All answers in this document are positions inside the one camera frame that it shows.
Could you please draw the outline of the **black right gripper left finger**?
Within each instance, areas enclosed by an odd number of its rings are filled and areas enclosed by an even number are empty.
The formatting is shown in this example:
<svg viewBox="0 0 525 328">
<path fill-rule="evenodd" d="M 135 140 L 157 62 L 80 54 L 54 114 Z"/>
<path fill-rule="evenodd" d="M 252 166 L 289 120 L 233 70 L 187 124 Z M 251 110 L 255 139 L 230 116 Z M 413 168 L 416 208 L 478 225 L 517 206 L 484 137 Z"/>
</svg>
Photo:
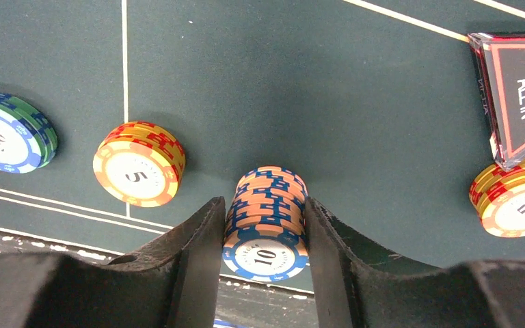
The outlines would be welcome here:
<svg viewBox="0 0 525 328">
<path fill-rule="evenodd" d="M 225 217 L 214 197 L 108 264 L 0 254 L 0 327 L 212 327 Z"/>
</svg>

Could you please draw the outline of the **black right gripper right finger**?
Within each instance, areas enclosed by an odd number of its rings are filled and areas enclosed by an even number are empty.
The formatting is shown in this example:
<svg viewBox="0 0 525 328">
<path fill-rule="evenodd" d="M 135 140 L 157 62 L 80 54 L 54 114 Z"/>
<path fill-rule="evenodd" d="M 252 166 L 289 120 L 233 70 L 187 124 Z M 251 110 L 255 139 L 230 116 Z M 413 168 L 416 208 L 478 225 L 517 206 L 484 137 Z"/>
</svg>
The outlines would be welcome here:
<svg viewBox="0 0 525 328">
<path fill-rule="evenodd" d="M 439 269 L 370 240 L 314 198 L 304 217 L 320 327 L 525 327 L 525 260 Z"/>
</svg>

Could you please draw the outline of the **pink blue chip stack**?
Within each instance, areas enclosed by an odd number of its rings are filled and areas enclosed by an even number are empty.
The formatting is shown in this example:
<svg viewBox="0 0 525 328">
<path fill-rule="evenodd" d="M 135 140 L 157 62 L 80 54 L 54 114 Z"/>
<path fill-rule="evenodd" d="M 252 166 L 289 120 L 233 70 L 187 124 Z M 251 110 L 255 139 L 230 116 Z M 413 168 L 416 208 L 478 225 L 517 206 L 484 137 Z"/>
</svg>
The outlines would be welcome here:
<svg viewBox="0 0 525 328">
<path fill-rule="evenodd" d="M 226 217 L 224 264 L 257 282 L 302 272 L 308 263 L 307 196 L 303 179 L 283 167 L 263 166 L 242 176 Z"/>
</svg>

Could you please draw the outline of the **orange red chip stack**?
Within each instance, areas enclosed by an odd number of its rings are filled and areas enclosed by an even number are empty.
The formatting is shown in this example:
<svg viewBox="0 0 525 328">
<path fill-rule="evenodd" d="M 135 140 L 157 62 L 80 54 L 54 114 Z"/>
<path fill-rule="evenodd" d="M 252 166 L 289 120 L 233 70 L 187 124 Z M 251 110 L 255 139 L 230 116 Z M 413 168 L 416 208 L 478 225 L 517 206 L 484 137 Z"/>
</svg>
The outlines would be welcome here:
<svg viewBox="0 0 525 328">
<path fill-rule="evenodd" d="M 94 175 L 109 194 L 145 208 L 162 206 L 175 197 L 186 166 L 181 142 L 147 121 L 114 128 L 92 160 Z"/>
</svg>

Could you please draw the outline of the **green blue chip stack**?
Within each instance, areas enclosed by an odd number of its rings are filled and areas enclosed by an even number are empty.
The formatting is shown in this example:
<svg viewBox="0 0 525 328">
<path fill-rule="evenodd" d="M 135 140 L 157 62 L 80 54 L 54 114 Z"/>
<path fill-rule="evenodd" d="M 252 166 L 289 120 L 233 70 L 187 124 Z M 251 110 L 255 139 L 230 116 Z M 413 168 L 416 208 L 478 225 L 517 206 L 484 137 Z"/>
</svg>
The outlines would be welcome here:
<svg viewBox="0 0 525 328">
<path fill-rule="evenodd" d="M 57 133 L 34 106 L 0 93 L 0 171 L 26 174 L 48 165 L 57 153 Z"/>
</svg>

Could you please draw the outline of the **red black all-in triangle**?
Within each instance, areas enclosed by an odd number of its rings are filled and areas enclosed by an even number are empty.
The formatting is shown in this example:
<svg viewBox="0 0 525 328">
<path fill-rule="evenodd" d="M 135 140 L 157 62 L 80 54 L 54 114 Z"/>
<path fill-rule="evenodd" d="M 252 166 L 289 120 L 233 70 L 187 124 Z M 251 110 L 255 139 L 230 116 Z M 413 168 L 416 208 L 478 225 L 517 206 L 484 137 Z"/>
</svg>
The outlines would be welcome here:
<svg viewBox="0 0 525 328">
<path fill-rule="evenodd" d="M 496 164 L 509 171 L 525 159 L 525 32 L 468 34 Z"/>
</svg>

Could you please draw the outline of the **blue white card deck box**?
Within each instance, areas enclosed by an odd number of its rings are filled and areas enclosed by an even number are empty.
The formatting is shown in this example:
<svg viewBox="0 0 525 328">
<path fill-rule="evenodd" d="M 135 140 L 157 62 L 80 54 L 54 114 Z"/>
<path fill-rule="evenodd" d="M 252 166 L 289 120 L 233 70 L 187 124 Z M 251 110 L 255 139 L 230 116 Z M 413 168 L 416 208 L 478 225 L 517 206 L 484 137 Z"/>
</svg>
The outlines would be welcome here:
<svg viewBox="0 0 525 328">
<path fill-rule="evenodd" d="M 213 328 L 248 328 L 248 327 L 230 323 L 228 321 L 224 321 L 224 320 L 216 318 L 213 322 Z"/>
</svg>

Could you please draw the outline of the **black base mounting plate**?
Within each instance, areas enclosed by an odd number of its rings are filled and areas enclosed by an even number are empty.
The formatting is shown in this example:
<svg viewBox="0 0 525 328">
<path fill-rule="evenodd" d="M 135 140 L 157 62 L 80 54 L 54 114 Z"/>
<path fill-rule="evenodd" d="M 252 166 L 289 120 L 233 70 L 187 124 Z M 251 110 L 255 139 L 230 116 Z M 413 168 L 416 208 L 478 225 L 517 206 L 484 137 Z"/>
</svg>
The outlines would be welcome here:
<svg viewBox="0 0 525 328">
<path fill-rule="evenodd" d="M 0 228 L 0 253 L 56 251 L 107 264 L 117 251 Z M 219 276 L 215 319 L 246 327 L 318 327 L 314 295 L 306 290 Z"/>
</svg>

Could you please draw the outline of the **dark green poker mat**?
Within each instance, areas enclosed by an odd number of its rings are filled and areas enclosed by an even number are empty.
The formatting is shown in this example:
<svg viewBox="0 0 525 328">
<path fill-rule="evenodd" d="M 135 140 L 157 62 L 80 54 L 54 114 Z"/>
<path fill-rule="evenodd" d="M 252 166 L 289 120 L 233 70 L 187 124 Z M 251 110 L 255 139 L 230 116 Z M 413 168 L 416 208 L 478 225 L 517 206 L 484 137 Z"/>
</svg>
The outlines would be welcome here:
<svg viewBox="0 0 525 328">
<path fill-rule="evenodd" d="M 0 92 L 59 138 L 45 168 L 0 172 L 0 228 L 125 253 L 279 165 L 393 260 L 525 258 L 468 199 L 492 161 L 470 31 L 525 31 L 525 1 L 0 1 Z M 186 150 L 165 206 L 94 177 L 131 120 Z"/>
</svg>

